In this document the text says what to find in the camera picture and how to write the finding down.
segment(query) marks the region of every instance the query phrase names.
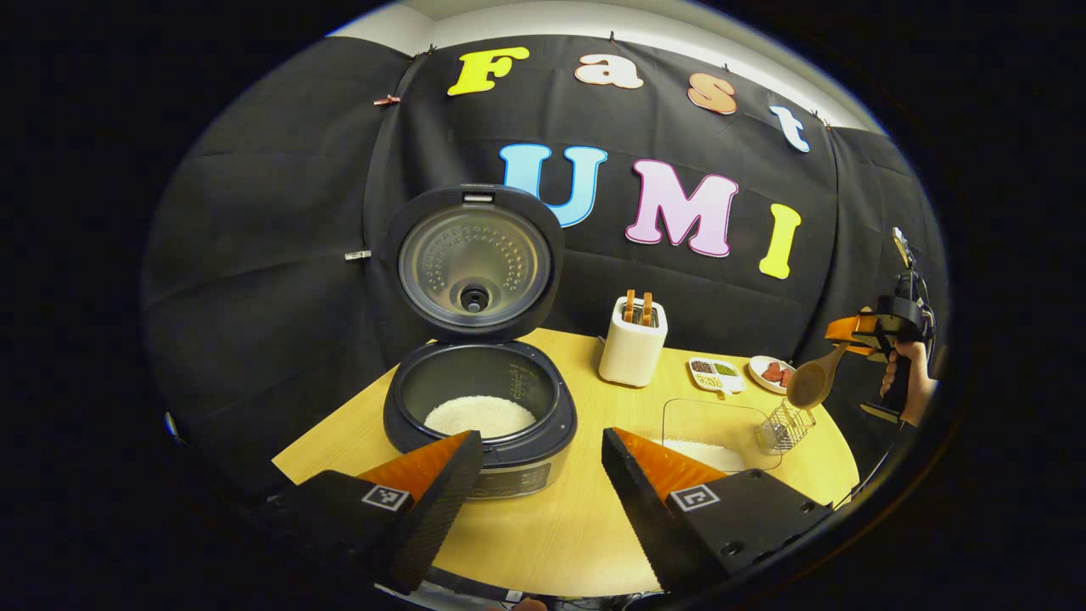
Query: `blue letter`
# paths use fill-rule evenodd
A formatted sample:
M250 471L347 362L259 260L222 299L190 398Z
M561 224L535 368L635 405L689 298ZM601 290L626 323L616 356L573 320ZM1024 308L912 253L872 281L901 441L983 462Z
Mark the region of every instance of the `blue letter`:
M540 196L543 160L551 156L551 149L543 144L508 144L502 147L497 154L505 160L505 184ZM593 147L569 147L566 158L573 162L569 201L561 205L547 204L563 227L589 217L596 200L596 175L599 164L607 161L607 153Z
M804 124L792 116L792 112L784 106L769 106L769 110L781 119L781 129L784 130L784 137L788 139L790 144L796 147L796 150L799 152L811 150L811 145L799 137L799 130L804 128Z

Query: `black fabric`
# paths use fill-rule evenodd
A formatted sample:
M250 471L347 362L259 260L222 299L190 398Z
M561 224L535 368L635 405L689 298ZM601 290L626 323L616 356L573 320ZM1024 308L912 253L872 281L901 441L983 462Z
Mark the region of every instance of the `black fabric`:
M460 55L518 46L528 48L530 56L515 61L506 76L491 77L493 89L447 94L459 77ZM630 59L644 86L628 90L578 80L578 59L590 53ZM375 249L395 211L413 196L460 182L501 183L505 162L498 151L506 144L551 148L540 184L541 199L551 204L565 203L570 194L572 163L563 156L566 147L599 148L608 157L598 169L595 203L588 218L564 230L568 263L544 327L605 334L615 298L636 288L651 290L667 309L668 346L792 355L813 315L833 244L836 177L817 118L719 66L589 37L481 40L419 55L414 63L397 92L403 102L390 109L382 128L388 139L379 143L388 148L378 149L380 158L375 157L374 180L366 190L366 239ZM697 72L727 77L741 110L725 116L695 106L686 89ZM769 111L776 103L806 125L809 153L786 142ZM641 177L632 164L640 158L672 165L687 196L710 174L740 184L729 219L728 256L698 254L686 243L671 245L666 237L655 244L626 237L636 218ZM758 269L769 246L773 202L803 217L785 279ZM664 230L662 221L658 226ZM394 316L391 305L389 311ZM752 326L752 319L771 322Z
M165 190L142 273L147 348L188 442L247 493L282 448L387 371L368 320L363 189L375 99L407 67L326 38L241 94Z
M880 294L892 294L905 270L893 227L909 240L923 275L937 323L934 354L947 345L950 321L947 253L938 221L923 186L894 143L860 129L830 130L837 164L839 205L830 275L810 330L796 352L804 364L832 351L826 327L855 316L864 305L874 307ZM889 447L898 427L860 408L877 402L886 366L858 355L846 355L837 366L833 391L823 402L848 442L862 480Z

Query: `hand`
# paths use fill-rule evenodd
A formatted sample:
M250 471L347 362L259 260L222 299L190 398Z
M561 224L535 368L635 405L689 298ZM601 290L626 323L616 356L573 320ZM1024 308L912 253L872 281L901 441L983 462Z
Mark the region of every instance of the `hand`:
M488 607L487 611L504 611L497 609L496 607ZM546 604L543 604L539 600L532 600L530 598L525 598L520 602L513 607L513 611L547 611Z
M880 396L885 396L889 391L889 385L894 383L894 373L897 371L897 356L912 361L912 369L909 370L909 390L906 393L905 410L901 411L901 420L913 427L920 425L920 420L924 416L924 409L935 394L938 382L927 377L927 348L920 342L897 342L894 351L889 354L889 362L886 364L886 375L883 377Z

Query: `inner pot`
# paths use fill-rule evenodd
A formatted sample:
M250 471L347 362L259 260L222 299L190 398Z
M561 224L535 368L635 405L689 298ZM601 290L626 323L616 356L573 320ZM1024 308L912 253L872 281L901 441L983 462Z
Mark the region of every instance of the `inner pot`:
M502 346L453 346L428 355L405 372L400 389L400 412L427 435L446 437L427 428L426 418L438 406L471 396L514 402L535 417L532 425L483 444L503 444L541 429L557 408L558 383L529 357Z

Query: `wooden ladle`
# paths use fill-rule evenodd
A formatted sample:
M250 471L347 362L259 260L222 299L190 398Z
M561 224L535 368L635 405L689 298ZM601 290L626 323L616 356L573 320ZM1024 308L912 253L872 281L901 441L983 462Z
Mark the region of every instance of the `wooden ladle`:
M848 344L842 342L833 353L800 366L788 382L788 403L800 410L809 410L824 402L833 389L837 364L847 349Z

